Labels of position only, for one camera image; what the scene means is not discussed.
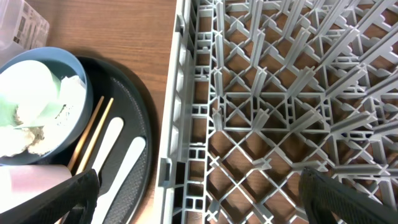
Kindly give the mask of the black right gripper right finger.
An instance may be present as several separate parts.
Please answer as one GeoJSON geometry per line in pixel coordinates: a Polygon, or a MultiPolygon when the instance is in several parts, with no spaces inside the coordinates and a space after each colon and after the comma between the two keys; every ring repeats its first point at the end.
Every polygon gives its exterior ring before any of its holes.
{"type": "Polygon", "coordinates": [[[299,195],[309,223],[397,223],[397,212],[312,167],[300,176],[299,195]]]}

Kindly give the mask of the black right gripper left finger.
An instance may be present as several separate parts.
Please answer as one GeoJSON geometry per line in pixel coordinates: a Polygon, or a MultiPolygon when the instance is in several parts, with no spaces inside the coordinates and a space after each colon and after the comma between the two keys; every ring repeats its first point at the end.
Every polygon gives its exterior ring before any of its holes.
{"type": "Polygon", "coordinates": [[[1,214],[1,223],[91,223],[100,191],[98,175],[88,169],[1,214]]]}

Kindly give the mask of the pink cup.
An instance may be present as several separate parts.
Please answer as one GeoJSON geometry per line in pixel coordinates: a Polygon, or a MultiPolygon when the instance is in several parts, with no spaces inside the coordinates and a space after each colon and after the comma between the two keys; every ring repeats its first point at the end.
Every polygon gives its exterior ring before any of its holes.
{"type": "Polygon", "coordinates": [[[1,166],[1,213],[71,177],[64,165],[1,166]]]}

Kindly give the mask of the pale green bowl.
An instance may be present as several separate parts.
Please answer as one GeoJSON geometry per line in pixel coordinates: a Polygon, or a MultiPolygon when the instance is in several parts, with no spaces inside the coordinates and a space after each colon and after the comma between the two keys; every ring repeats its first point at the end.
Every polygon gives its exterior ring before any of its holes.
{"type": "Polygon", "coordinates": [[[25,60],[1,72],[1,126],[45,126],[61,112],[61,81],[44,63],[25,60]]]}

